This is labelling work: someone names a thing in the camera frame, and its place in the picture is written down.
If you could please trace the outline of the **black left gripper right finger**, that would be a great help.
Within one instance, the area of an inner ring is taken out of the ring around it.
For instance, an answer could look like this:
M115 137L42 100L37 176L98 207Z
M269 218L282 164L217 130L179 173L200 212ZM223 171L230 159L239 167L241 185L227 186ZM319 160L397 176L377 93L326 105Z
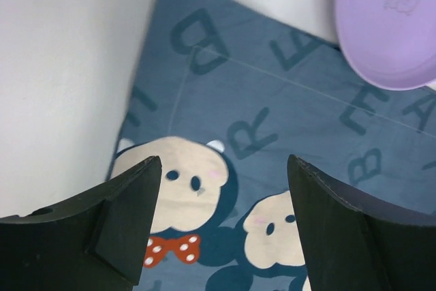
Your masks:
M287 176L312 290L434 290L435 216L291 155Z

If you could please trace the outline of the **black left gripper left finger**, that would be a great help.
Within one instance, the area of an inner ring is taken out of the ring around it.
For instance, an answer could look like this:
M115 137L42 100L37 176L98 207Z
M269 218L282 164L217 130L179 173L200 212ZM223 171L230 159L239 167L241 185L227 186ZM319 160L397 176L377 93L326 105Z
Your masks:
M152 156L67 200L2 218L1 289L132 290L160 181Z

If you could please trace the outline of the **blue bear print placemat cloth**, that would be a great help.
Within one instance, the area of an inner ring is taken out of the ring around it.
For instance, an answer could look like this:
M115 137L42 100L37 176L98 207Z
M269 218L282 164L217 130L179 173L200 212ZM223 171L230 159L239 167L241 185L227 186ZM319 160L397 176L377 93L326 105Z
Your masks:
M373 87L232 0L157 0L112 169L162 163L138 289L308 290L292 154L433 214L435 93Z

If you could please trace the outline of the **purple plastic plate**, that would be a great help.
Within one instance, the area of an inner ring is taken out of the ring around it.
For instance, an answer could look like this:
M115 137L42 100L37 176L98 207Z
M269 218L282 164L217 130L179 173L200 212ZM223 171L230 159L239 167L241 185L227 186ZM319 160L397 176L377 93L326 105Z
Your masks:
M352 69L381 89L435 82L435 0L334 0L339 46Z

